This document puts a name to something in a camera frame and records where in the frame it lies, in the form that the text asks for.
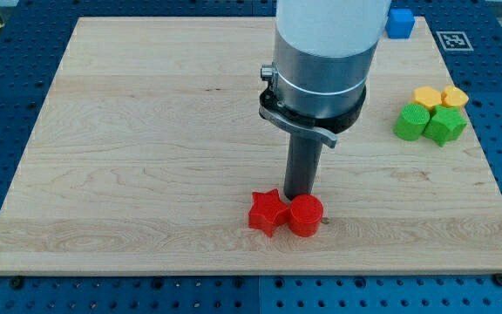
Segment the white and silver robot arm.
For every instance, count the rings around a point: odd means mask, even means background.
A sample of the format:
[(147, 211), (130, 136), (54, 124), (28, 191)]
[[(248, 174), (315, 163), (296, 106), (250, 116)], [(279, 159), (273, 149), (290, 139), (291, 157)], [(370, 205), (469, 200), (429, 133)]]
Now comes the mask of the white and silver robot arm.
[(327, 119), (363, 95), (390, 0), (279, 0), (274, 91), (289, 110)]

